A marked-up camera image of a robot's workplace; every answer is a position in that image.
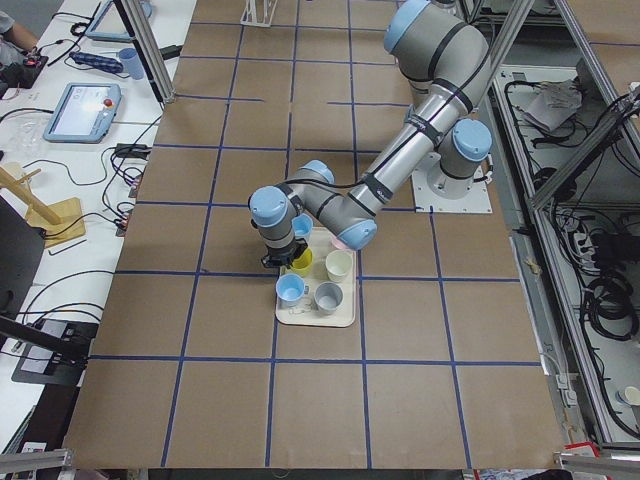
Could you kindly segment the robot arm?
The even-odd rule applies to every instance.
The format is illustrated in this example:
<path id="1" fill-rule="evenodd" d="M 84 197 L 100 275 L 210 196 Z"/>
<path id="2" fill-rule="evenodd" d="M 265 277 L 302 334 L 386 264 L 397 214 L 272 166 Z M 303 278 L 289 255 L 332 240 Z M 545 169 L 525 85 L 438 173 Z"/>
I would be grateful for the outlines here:
<path id="1" fill-rule="evenodd" d="M 414 95 L 402 129 L 353 184 L 336 185 L 331 169 L 312 160 L 283 182 L 256 190 L 248 207 L 267 250 L 264 267 L 289 266 L 306 250 L 292 225 L 303 212 L 350 249 L 363 249 L 377 232 L 376 214 L 472 112 L 490 81 L 485 37 L 431 1 L 405 2 L 387 28 L 384 48 Z"/>

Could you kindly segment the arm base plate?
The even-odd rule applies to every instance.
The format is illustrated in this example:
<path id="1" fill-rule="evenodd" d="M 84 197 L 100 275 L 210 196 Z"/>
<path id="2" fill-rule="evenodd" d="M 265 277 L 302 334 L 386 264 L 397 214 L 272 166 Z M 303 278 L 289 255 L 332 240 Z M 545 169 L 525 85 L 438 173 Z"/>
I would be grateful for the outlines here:
<path id="1" fill-rule="evenodd" d="M 492 214 L 491 179 L 485 176 L 478 163 L 472 178 L 452 179 L 441 171 L 440 155 L 429 153 L 411 175 L 415 209 L 422 213 Z"/>

